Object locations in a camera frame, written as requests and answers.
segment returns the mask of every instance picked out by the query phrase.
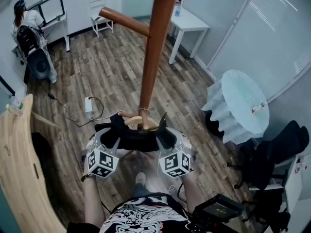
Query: power strip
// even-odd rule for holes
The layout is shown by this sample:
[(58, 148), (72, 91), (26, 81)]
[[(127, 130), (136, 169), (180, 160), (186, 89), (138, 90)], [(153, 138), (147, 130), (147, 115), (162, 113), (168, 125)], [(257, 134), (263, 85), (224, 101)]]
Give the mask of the power strip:
[(85, 103), (86, 103), (86, 113), (92, 113), (92, 98), (86, 97)]

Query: round table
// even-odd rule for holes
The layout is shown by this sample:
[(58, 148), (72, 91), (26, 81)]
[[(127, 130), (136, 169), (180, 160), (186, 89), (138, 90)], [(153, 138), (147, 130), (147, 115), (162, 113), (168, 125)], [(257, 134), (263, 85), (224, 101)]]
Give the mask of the round table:
[[(264, 105), (252, 112), (256, 106)], [(219, 121), (224, 131), (223, 143), (246, 142), (262, 137), (269, 124), (269, 109), (259, 86), (245, 73), (228, 70), (220, 80), (207, 88), (203, 111), (212, 111), (210, 121)]]

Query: water bottle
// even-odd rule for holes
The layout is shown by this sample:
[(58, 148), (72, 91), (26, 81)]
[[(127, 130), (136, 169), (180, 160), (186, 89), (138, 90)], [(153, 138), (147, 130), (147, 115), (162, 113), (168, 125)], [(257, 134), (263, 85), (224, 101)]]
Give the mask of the water bottle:
[(21, 116), (24, 111), (23, 103), (13, 95), (9, 95), (9, 99), (11, 100), (11, 105), (9, 105), (10, 112), (14, 113), (13, 111), (16, 111), (17, 115)]
[(15, 109), (14, 107), (10, 106), (9, 104), (6, 104), (6, 109), (12, 113), (15, 116), (19, 116), (19, 111), (17, 109)]
[(176, 5), (176, 10), (175, 10), (175, 16), (179, 17), (180, 16), (180, 11), (181, 11), (181, 3), (178, 3)]

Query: wooden floor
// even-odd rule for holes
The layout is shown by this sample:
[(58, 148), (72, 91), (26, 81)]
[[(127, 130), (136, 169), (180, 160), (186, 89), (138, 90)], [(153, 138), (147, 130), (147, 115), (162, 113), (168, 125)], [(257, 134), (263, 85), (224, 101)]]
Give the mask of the wooden floor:
[[(51, 57), (58, 73), (57, 83), (43, 81), (42, 84), (67, 107), (69, 118), (79, 124), (88, 121), (84, 113), (84, 100), (88, 96), (102, 101), (104, 117), (117, 110), (135, 113), (144, 62), (141, 36), (117, 24), (114, 33), (101, 31), (100, 38), (96, 38), (92, 31), (70, 38), (69, 53), (66, 53), (64, 42), (52, 49), (55, 56)], [(159, 121), (167, 112), (168, 125), (190, 138), (194, 149), (198, 151), (194, 168), (206, 200), (218, 193), (238, 202), (250, 200), (253, 194), (246, 186), (240, 190), (233, 188), (240, 174), (226, 167), (228, 161), (237, 162), (235, 146), (224, 145), (220, 139), (209, 134), (204, 126), (204, 113), (200, 108), (206, 103), (207, 87), (213, 81), (194, 60), (180, 53), (170, 66), (171, 52), (172, 45), (167, 41), (150, 104), (151, 117)], [(83, 222), (80, 152), (95, 133), (95, 122), (81, 128), (75, 126), (65, 118), (65, 109), (46, 95), (33, 76), (28, 82), (28, 93), (34, 94), (35, 112), (63, 127), (63, 131), (59, 131), (32, 121), (32, 131), (40, 132), (52, 148), (51, 157), (43, 167), (51, 203), (65, 226), (70, 221)], [(101, 111), (101, 106), (96, 102), (96, 117), (98, 111)], [(98, 181), (101, 199), (108, 208), (113, 209), (130, 197), (135, 176), (140, 171), (146, 173), (150, 191), (166, 192), (165, 189), (174, 184), (175, 189), (170, 193), (176, 196), (181, 181), (169, 179), (159, 168), (163, 184), (157, 175), (159, 153), (153, 152), (152, 155), (153, 159), (134, 153), (119, 163), (117, 171), (110, 178)], [(231, 220), (229, 225), (239, 232), (260, 232), (261, 229), (261, 225), (253, 221), (242, 223), (242, 216)]]

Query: white table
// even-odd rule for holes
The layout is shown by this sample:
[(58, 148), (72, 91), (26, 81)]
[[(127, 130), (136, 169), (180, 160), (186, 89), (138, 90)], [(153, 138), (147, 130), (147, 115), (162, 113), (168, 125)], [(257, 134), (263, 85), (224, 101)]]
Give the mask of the white table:
[(207, 88), (203, 111), (212, 111), (211, 121), (219, 121), (224, 131), (223, 143), (240, 144), (250, 138), (262, 137), (269, 124), (268, 105), (252, 113), (266, 98), (259, 86), (238, 70), (225, 72), (220, 80)]
[(54, 26), (57, 23), (61, 23), (63, 34), (64, 34), (64, 39), (66, 42), (66, 51), (69, 52), (70, 51), (70, 45), (69, 45), (69, 36), (67, 36), (66, 21), (67, 21), (67, 11), (65, 10), (65, 14), (60, 17), (59, 21), (54, 20), (54, 21), (48, 23), (47, 25), (42, 27), (42, 30), (47, 32), (46, 29), (51, 28), (52, 26)]
[(174, 8), (172, 18), (171, 18), (173, 28), (172, 28), (172, 31), (170, 32), (170, 36), (171, 37), (173, 36), (176, 27), (179, 29), (179, 33), (178, 33), (178, 36), (177, 36), (170, 60), (169, 60), (170, 65), (174, 63), (174, 59), (176, 57), (179, 45), (181, 43), (181, 39), (183, 38), (185, 32), (202, 31), (190, 55), (190, 58), (193, 58), (207, 30), (209, 29), (209, 26), (205, 22), (197, 18), (194, 14), (191, 14), (188, 10), (181, 8), (179, 17), (175, 16), (175, 11), (176, 11), (176, 7)]
[[(288, 171), (287, 180), (285, 182), (284, 187), (281, 184), (269, 184), (267, 185), (265, 190), (273, 190), (273, 189), (284, 189), (286, 194), (286, 205), (287, 205), (287, 212), (291, 214), (294, 210), (294, 207), (299, 199), (300, 193), (302, 191), (302, 178), (301, 178), (301, 171), (296, 173), (296, 163), (298, 157), (297, 155), (291, 159), (284, 161), (275, 167), (284, 166), (291, 162), (291, 167)], [(250, 191), (258, 191), (259, 189), (255, 186), (249, 187)]]

